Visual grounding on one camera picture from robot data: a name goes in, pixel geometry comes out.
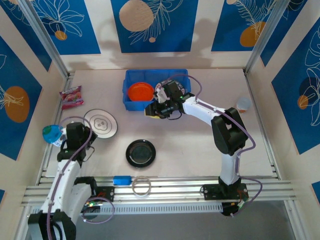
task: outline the blue plastic bin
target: blue plastic bin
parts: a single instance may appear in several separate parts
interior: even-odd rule
[[[128,89],[131,85],[139,82],[150,84],[153,88],[157,83],[168,79],[176,74],[188,74],[187,69],[141,69],[127,70],[123,81],[123,103],[128,111],[144,111],[145,108],[153,101],[131,101],[128,97]],[[177,76],[173,78],[183,85],[186,93],[191,92],[190,79],[187,76]]]

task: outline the white wall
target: white wall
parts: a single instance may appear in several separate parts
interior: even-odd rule
[[[42,128],[53,121],[60,100],[59,91],[65,81],[53,63],[49,72],[45,70],[1,7],[0,23],[0,36],[42,85],[17,161],[0,154],[0,189],[6,192],[0,209],[0,239],[9,240],[16,233],[26,186],[35,184],[43,159],[46,144]]]
[[[308,0],[266,68],[259,59],[248,76],[279,168],[294,184],[307,227],[315,240],[320,236],[320,207],[311,183],[320,180],[320,145],[298,154],[271,82],[320,18],[319,3],[319,0]]]
[[[85,0],[101,54],[61,56],[70,71],[87,69],[243,68],[251,51],[211,52],[225,0],[199,0],[190,52],[121,53],[110,0]]]

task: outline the metal vent grille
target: metal vent grille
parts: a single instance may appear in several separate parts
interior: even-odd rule
[[[221,213],[222,204],[218,202],[210,203],[173,203],[173,204],[121,204],[115,205],[115,215],[132,214],[182,214],[182,213]],[[32,210],[33,214],[39,212],[39,208]],[[86,215],[109,214],[112,212],[110,205],[104,205]]]

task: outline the white table surface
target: white table surface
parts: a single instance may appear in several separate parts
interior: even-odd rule
[[[118,123],[115,136],[94,141],[92,146],[95,147],[95,153],[82,165],[81,176],[219,176],[221,153],[215,146],[211,127],[185,114],[179,120],[170,121],[146,117],[143,111],[127,111],[122,102],[125,73],[126,70],[75,72],[72,87],[82,85],[84,104],[64,110],[62,119],[83,117],[91,109],[103,109],[112,114]],[[199,98],[211,105],[228,109],[235,106],[239,97],[250,97],[242,69],[190,69],[188,73],[202,83],[203,90]],[[196,94],[198,90],[197,83],[191,79],[191,92]],[[242,154],[240,173],[243,176],[272,176],[254,108],[242,113],[241,118],[255,139],[256,148]],[[126,160],[128,145],[137,139],[150,141],[156,149],[156,158],[147,168],[132,167]],[[59,148],[54,146],[46,177],[56,174],[58,152]]]

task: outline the cable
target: cable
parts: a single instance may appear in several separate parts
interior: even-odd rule
[[[62,176],[64,175],[65,170],[67,169],[67,167],[71,163],[72,159],[89,143],[89,141],[90,141],[90,139],[92,137],[92,132],[93,132],[90,122],[87,119],[85,119],[84,117],[81,117],[81,116],[69,116],[69,117],[66,117],[65,119],[63,119],[60,122],[59,126],[61,127],[62,124],[68,119],[82,119],[83,121],[87,122],[88,125],[89,125],[89,128],[90,128],[90,133],[89,133],[88,139],[84,142],[84,144],[81,147],[79,147],[79,149],[77,151],[75,151],[73,153],[73,155],[69,158],[69,160],[66,162],[66,164],[62,168],[62,170],[61,170],[61,172],[60,172],[60,174],[59,174],[59,176],[58,176],[58,178],[56,180],[56,183],[54,185],[54,188],[53,188],[53,191],[52,191],[52,194],[51,194],[51,197],[50,197],[50,202],[48,204],[47,215],[46,215],[46,232],[47,232],[47,235],[48,235],[48,240],[53,240],[52,239],[52,234],[51,234],[50,215],[51,215],[51,209],[52,209],[52,206],[53,206],[53,201],[55,199],[56,192],[57,192],[60,180],[61,180]]]
[[[83,221],[85,223],[88,223],[88,224],[104,224],[104,223],[110,221],[114,217],[115,211],[116,211],[116,208],[115,208],[114,204],[109,199],[107,199],[105,197],[101,197],[101,196],[95,196],[95,197],[89,198],[87,200],[87,202],[91,202],[91,201],[94,201],[94,200],[102,200],[102,201],[106,201],[107,203],[109,203],[111,205],[111,207],[112,207],[111,216],[108,219],[104,220],[104,221],[91,221],[91,220],[85,218],[85,212],[83,211],[83,213],[81,214],[81,217],[83,218]]]
[[[95,150],[96,150],[93,146],[90,146],[89,148],[93,149],[93,151],[92,151],[92,153],[90,154],[90,156],[89,156],[85,161],[83,161],[83,163],[88,162],[88,160],[91,158],[92,154],[94,154],[94,152],[95,152]]]
[[[63,234],[62,234],[62,230],[61,230],[61,227],[54,221],[52,221],[52,226],[56,227],[56,229],[58,230],[59,232],[59,237],[61,240],[63,240]]]
[[[168,120],[178,120],[179,118],[182,117],[182,112],[179,111],[179,113],[180,113],[180,116],[178,116],[176,118],[168,118],[168,117],[166,117],[166,119],[168,119]]]
[[[248,202],[247,205],[251,204],[251,203],[259,196],[259,194],[261,193],[262,188],[263,188],[263,184],[262,184],[261,181],[259,181],[259,180],[257,180],[257,179],[241,176],[240,173],[239,173],[239,167],[240,167],[240,156],[241,156],[241,154],[244,153],[244,152],[246,152],[246,151],[249,151],[249,150],[254,149],[254,148],[256,147],[256,142],[255,142],[255,140],[254,140],[253,137],[247,132],[247,130],[246,130],[244,127],[242,127],[236,120],[234,120],[234,119],[233,119],[232,117],[230,117],[228,114],[226,114],[225,112],[219,111],[218,109],[216,109],[216,108],[214,108],[214,107],[212,107],[212,106],[209,106],[209,105],[207,105],[207,104],[205,104],[205,103],[203,103],[203,102],[197,101],[197,100],[198,100],[198,97],[199,97],[199,95],[200,95],[200,93],[202,92],[202,89],[203,89],[202,84],[201,84],[201,82],[200,82],[199,80],[197,80],[197,79],[194,78],[193,76],[190,76],[190,75],[187,75],[187,74],[176,74],[176,75],[173,75],[173,76],[169,77],[168,80],[169,80],[169,79],[172,79],[173,77],[176,77],[176,76],[186,76],[186,77],[188,77],[188,78],[191,78],[191,79],[195,80],[195,81],[199,84],[199,87],[200,87],[199,92],[195,95],[195,101],[196,101],[196,103],[199,104],[199,105],[201,105],[201,106],[203,106],[203,107],[206,107],[206,108],[208,108],[208,109],[211,109],[211,110],[213,110],[214,112],[216,112],[216,113],[218,113],[218,114],[220,114],[220,115],[223,115],[224,117],[226,117],[227,119],[229,119],[229,120],[230,120],[231,122],[233,122],[238,128],[240,128],[240,129],[245,133],[245,135],[248,136],[248,138],[249,138],[250,141],[252,142],[252,146],[240,150],[240,151],[237,153],[236,159],[235,159],[235,173],[238,175],[238,177],[239,177],[239,178],[242,178],[242,179],[245,179],[245,180],[253,181],[253,182],[256,182],[256,183],[259,183],[259,184],[260,184],[260,189],[259,189],[259,191],[258,191],[258,192],[256,193],[256,195]]]

